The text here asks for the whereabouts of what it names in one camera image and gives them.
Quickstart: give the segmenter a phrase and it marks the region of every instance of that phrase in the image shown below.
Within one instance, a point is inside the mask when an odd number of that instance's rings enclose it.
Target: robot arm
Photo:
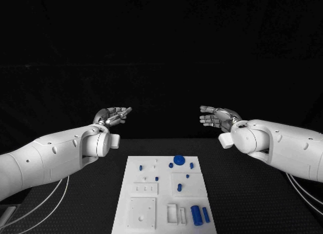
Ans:
[[[119,148],[120,135],[110,127],[124,123],[132,108],[103,109],[94,124],[42,136],[16,151],[0,155],[0,201],[19,191],[52,183]]]
[[[243,120],[240,115],[214,107],[201,107],[205,126],[220,127],[225,149],[240,151],[289,174],[323,182],[323,134],[264,120]]]

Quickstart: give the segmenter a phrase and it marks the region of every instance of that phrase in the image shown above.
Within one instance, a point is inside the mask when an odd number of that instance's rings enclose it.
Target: robotic hand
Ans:
[[[221,128],[225,149],[240,151],[289,174],[323,182],[323,134],[264,120],[243,120],[230,109],[201,106],[204,126]]]
[[[0,155],[0,201],[19,191],[52,183],[119,148],[120,135],[110,127],[124,123],[130,108],[103,109],[90,126],[42,136],[16,151]]]

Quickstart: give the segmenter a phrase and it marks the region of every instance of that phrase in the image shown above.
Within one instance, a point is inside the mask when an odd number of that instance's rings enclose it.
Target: black background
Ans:
[[[122,138],[218,137],[201,105],[323,132],[323,1],[0,2],[0,154],[109,107]]]

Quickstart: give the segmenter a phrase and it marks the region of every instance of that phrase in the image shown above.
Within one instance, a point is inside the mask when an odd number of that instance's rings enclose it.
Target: white pegboard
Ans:
[[[175,156],[129,157],[113,234],[217,234],[199,159],[195,156],[185,156],[186,163],[182,166],[175,164],[173,159]],[[182,191],[189,193],[191,189],[194,192],[192,195],[175,196],[173,186],[176,186],[178,183],[175,178],[182,182]],[[156,191],[149,191],[149,188],[155,187],[156,183],[158,195]],[[132,211],[132,200],[136,202],[136,199],[143,199],[140,201],[145,201],[145,199],[155,199],[155,227],[152,226],[150,219],[146,219],[146,215],[149,214],[146,208],[150,206],[140,205],[142,210],[136,212]],[[175,225],[168,224],[168,207],[171,204],[176,205],[178,224]],[[191,207],[195,205],[201,207],[204,220],[202,226],[195,226],[194,222]],[[205,221],[204,207],[207,207],[208,210],[210,223]]]

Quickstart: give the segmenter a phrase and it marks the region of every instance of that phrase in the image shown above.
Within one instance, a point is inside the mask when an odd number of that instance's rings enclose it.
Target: black mesh tablecloth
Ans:
[[[71,176],[68,192],[55,213],[29,234],[110,234],[129,156],[198,156],[218,234],[323,234],[299,194],[282,172],[243,154],[225,150],[218,139],[123,139]],[[38,186],[16,212],[24,216],[50,195],[58,182]],[[67,179],[47,204],[18,224],[15,234],[51,213],[64,194]]]

